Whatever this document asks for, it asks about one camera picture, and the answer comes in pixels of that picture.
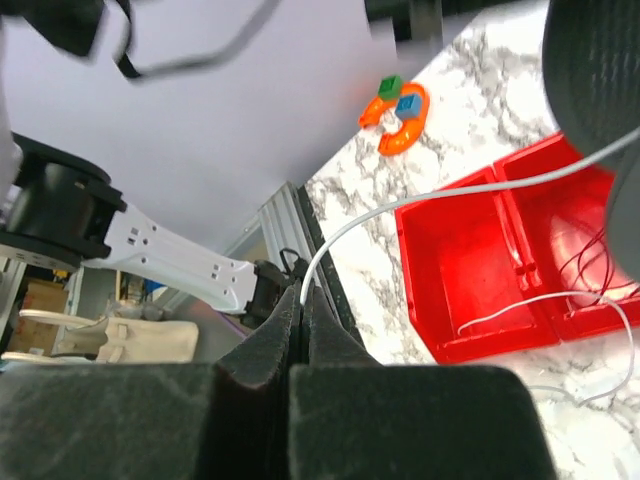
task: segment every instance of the white marble surface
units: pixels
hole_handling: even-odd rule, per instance
[[[325,237],[376,206],[433,190],[555,131],[541,81],[545,13],[542,5],[504,22],[479,18],[416,79],[432,95],[419,143],[381,158],[382,131],[398,127],[388,114],[309,181]],[[408,320],[393,215],[356,228],[331,253],[368,350],[385,364],[432,363]],[[588,396],[619,380],[627,345],[618,333],[483,362],[512,369],[530,386]],[[639,340],[636,351],[640,358]],[[640,368],[614,397],[581,408],[557,394],[533,397],[561,479],[640,479]]]

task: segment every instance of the black cable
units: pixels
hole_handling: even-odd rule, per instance
[[[240,31],[231,41],[220,50],[200,56],[183,58],[172,62],[163,63],[154,67],[138,70],[129,58],[129,53],[133,46],[134,19],[130,0],[115,0],[124,12],[129,26],[124,45],[120,53],[116,56],[116,64],[122,74],[130,80],[141,80],[158,78],[176,73],[183,73],[190,70],[200,70],[214,67],[221,67],[227,62],[239,56],[262,31],[267,22],[271,19],[282,0],[264,0],[262,5],[255,11],[251,18],[245,23]]]

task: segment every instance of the blue block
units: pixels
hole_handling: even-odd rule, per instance
[[[396,105],[396,117],[403,122],[410,118],[416,118],[420,116],[420,110],[422,109],[422,97],[417,93],[411,95],[405,95],[398,99]]]

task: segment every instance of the white wall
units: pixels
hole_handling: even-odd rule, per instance
[[[138,4],[134,61],[220,48],[258,2]],[[391,34],[372,39],[362,0],[283,0],[236,61],[138,85],[111,59],[123,26],[111,13],[90,63],[10,25],[12,127],[97,163],[148,215],[220,251],[285,181],[303,183],[356,132],[382,77],[410,78],[431,57],[398,65]]]

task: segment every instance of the wire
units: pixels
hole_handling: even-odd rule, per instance
[[[258,33],[260,33],[269,20],[271,20],[271,17],[282,3],[282,0],[263,0],[262,4],[251,15],[249,20],[242,25],[238,33],[229,41],[229,43],[216,52],[181,58],[172,62],[147,67],[140,71],[132,64],[131,59],[129,58],[129,52],[134,41],[134,16],[131,8],[131,1],[115,1],[120,6],[129,22],[124,44],[120,52],[116,55],[115,61],[120,72],[129,80],[157,78],[191,70],[219,68],[225,65],[244,52]]]
[[[397,200],[395,202],[391,202],[391,203],[388,203],[386,205],[382,205],[382,206],[380,206],[378,208],[375,208],[375,209],[365,213],[364,215],[361,215],[360,217],[356,218],[355,220],[352,220],[351,222],[347,223],[346,225],[342,226],[341,228],[339,228],[338,231],[336,233],[334,233],[331,237],[329,237],[329,239],[318,249],[316,254],[311,259],[311,262],[309,262],[309,268],[308,268],[307,273],[305,274],[304,280],[302,282],[302,287],[300,289],[300,305],[304,308],[304,305],[305,305],[305,303],[307,301],[307,296],[309,294],[309,288],[311,287],[311,282],[312,282],[312,279],[313,279],[314,272],[315,272],[316,268],[318,267],[318,265],[320,264],[320,260],[322,259],[322,257],[329,251],[331,246],[334,243],[336,243],[340,238],[342,238],[349,231],[351,231],[355,227],[363,224],[367,220],[370,220],[370,219],[372,219],[374,217],[377,217],[378,215],[381,215],[381,214],[383,214],[385,212],[388,212],[390,210],[395,210],[396,208],[402,207],[404,205],[409,205],[411,203],[416,203],[416,202],[420,202],[420,201],[423,201],[423,200],[431,200],[431,199],[446,198],[446,197],[455,197],[455,196],[459,196],[459,195],[470,195],[470,194],[475,194],[475,193],[497,192],[497,191],[506,190],[506,189],[524,188],[524,187],[530,187],[530,186],[538,185],[538,184],[545,183],[545,182],[551,182],[551,181],[560,179],[562,177],[566,177],[568,175],[571,175],[573,173],[579,172],[580,170],[583,170],[583,169],[585,169],[585,168],[587,168],[587,167],[589,167],[591,165],[595,165],[596,163],[600,162],[601,160],[604,160],[605,158],[607,158],[609,155],[611,155],[611,154],[613,154],[613,153],[615,153],[615,152],[627,147],[628,145],[632,144],[633,142],[635,142],[639,138],[640,138],[640,127],[632,130],[631,132],[627,133],[626,135],[623,135],[619,139],[611,142],[606,147],[604,147],[601,150],[599,150],[599,151],[597,151],[597,152],[595,152],[595,153],[583,158],[582,160],[579,160],[579,161],[577,161],[577,162],[575,162],[575,163],[573,163],[571,165],[568,165],[566,167],[559,168],[557,170],[553,170],[551,172],[547,172],[547,173],[544,173],[544,174],[541,174],[541,175],[534,175],[532,177],[528,177],[528,178],[521,179],[521,180],[510,180],[510,181],[506,181],[506,182],[496,182],[496,183],[492,183],[492,184],[476,185],[476,186],[472,186],[472,187],[453,188],[453,189],[450,189],[450,190],[438,190],[438,191],[435,191],[435,192],[424,193],[424,194],[421,194],[421,195],[415,195],[415,196],[412,196],[412,197],[403,198],[401,200]],[[534,302],[534,301],[537,301],[537,300],[541,300],[543,298],[554,298],[554,297],[563,297],[563,296],[566,297],[566,296],[576,296],[576,295],[584,295],[584,296],[591,296],[592,298],[594,298],[594,297],[595,298],[599,298],[601,301],[606,302],[614,310],[616,310],[616,312],[620,315],[620,318],[622,319],[622,322],[624,323],[624,326],[625,326],[625,328],[627,330],[627,335],[629,337],[629,344],[630,344],[629,368],[627,370],[627,374],[626,374],[625,378],[622,380],[622,382],[620,382],[620,384],[618,384],[613,389],[607,390],[606,392],[602,392],[602,393],[599,393],[597,395],[593,395],[591,397],[586,398],[585,400],[578,401],[569,392],[567,392],[566,390],[564,390],[564,389],[562,389],[560,387],[552,387],[552,386],[533,386],[533,387],[530,387],[531,389],[535,389],[535,390],[547,390],[547,391],[551,391],[551,392],[561,393],[561,394],[567,396],[568,398],[570,398],[572,400],[572,402],[576,406],[580,407],[580,406],[584,405],[587,402],[591,402],[591,401],[596,400],[598,398],[606,397],[608,395],[616,393],[620,389],[624,388],[629,383],[629,380],[633,376],[633,371],[634,371],[634,366],[635,366],[635,348],[634,348],[634,344],[633,344],[633,332],[631,330],[631,324],[629,323],[629,319],[627,318],[627,316],[624,313],[624,311],[622,310],[622,308],[620,308],[620,306],[617,303],[615,303],[614,301],[604,297],[603,295],[599,295],[597,293],[570,291],[570,292],[550,293],[550,294],[547,294],[547,295],[543,295],[541,297],[535,297],[535,298],[526,300],[524,302],[520,302],[520,303],[511,305],[510,307],[507,307],[507,310],[510,310],[512,308],[516,308],[517,306],[520,306],[520,305],[524,305],[524,304],[531,303],[531,302]],[[501,313],[504,313],[504,311],[506,311],[506,310],[498,312],[498,314],[494,314],[491,317],[485,317],[485,319],[478,319],[478,320],[487,321],[487,320],[489,320],[491,318],[495,318],[495,316],[497,316],[497,315],[499,315]]]
[[[631,330],[631,324],[629,323],[629,318],[624,313],[624,310],[622,310],[620,305],[618,305],[613,300],[610,300],[604,295],[600,295],[599,293],[594,293],[594,292],[568,291],[568,292],[547,293],[546,295],[540,295],[538,297],[533,297],[527,300],[523,300],[522,302],[514,303],[513,305],[509,305],[508,307],[505,307],[502,310],[492,315],[488,315],[486,317],[478,318],[476,320],[467,322],[458,328],[458,335],[460,335],[460,332],[465,328],[469,328],[473,325],[477,325],[479,323],[484,323],[484,322],[488,322],[489,320],[493,320],[494,318],[497,318],[500,315],[510,310],[513,310],[514,308],[522,307],[524,305],[538,302],[540,300],[546,300],[548,298],[575,297],[575,296],[587,296],[587,297],[595,298],[597,299],[597,301],[602,301],[609,304],[616,311],[616,313],[620,315],[620,319],[622,320],[622,323],[624,324],[624,328],[627,331],[627,338],[629,339],[629,367],[627,368],[627,373],[625,377],[622,379],[622,381],[618,383],[618,385],[616,385],[615,387],[609,390],[598,393],[596,395],[592,395],[590,397],[585,398],[584,400],[578,400],[576,397],[571,395],[571,393],[569,393],[568,391],[560,387],[552,387],[552,386],[545,386],[545,385],[542,385],[542,386],[533,385],[529,387],[529,389],[531,390],[547,390],[550,392],[561,393],[565,397],[568,397],[577,407],[581,407],[586,403],[592,402],[593,400],[597,400],[598,398],[608,397],[609,395],[615,394],[616,392],[626,387],[629,381],[631,380],[631,378],[633,377],[633,371],[636,363],[636,349],[633,343],[633,331]]]
[[[458,195],[470,195],[474,193],[498,192],[500,190],[530,187],[533,185],[538,185],[540,183],[551,182],[553,180],[566,177],[567,175],[571,175],[591,165],[594,165],[599,161],[607,158],[612,153],[615,153],[618,150],[621,150],[624,147],[630,145],[631,143],[638,140],[639,138],[640,138],[640,127],[620,137],[618,140],[615,140],[614,142],[610,143],[609,145],[602,148],[601,150],[589,155],[588,157],[585,157],[582,160],[579,160],[575,163],[572,163],[571,165],[568,165],[563,168],[559,168],[552,172],[543,173],[541,175],[535,175],[533,177],[524,178],[521,180],[510,180],[507,182],[496,182],[496,183],[491,183],[486,185],[452,188],[450,190],[438,190],[435,192],[423,193],[421,195],[415,195],[412,197],[403,198],[401,200],[397,200],[395,202],[391,202],[386,205],[382,205],[381,207],[378,207],[376,209],[373,209],[370,212],[367,212],[364,215],[361,215],[355,220],[352,220],[351,222],[347,223],[343,227],[339,228],[338,231],[333,235],[331,235],[331,237],[329,237],[329,239],[318,249],[316,254],[311,259],[311,262],[309,262],[309,268],[302,282],[302,288],[300,291],[300,304],[304,306],[304,304],[307,301],[307,295],[309,294],[309,288],[311,287],[311,281],[313,279],[313,275],[315,273],[316,268],[320,264],[320,260],[322,259],[322,257],[329,251],[329,249],[334,243],[336,243],[340,238],[342,238],[342,236],[344,236],[346,233],[348,233],[355,227],[363,224],[367,220],[371,220],[372,218],[377,217],[378,215],[381,215],[390,210],[395,210],[396,208],[402,207],[404,205],[409,205],[411,203],[416,203],[423,200],[455,197]]]

